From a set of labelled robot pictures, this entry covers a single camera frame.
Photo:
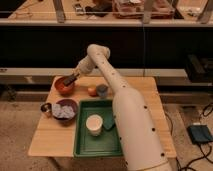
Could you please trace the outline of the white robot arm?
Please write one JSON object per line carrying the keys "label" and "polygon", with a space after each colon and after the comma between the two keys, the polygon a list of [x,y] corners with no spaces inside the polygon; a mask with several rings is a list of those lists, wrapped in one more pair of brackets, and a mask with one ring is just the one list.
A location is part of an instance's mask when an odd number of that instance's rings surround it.
{"label": "white robot arm", "polygon": [[86,75],[98,67],[114,93],[113,114],[129,171],[172,171],[143,95],[108,62],[108,47],[91,44],[76,70]]}

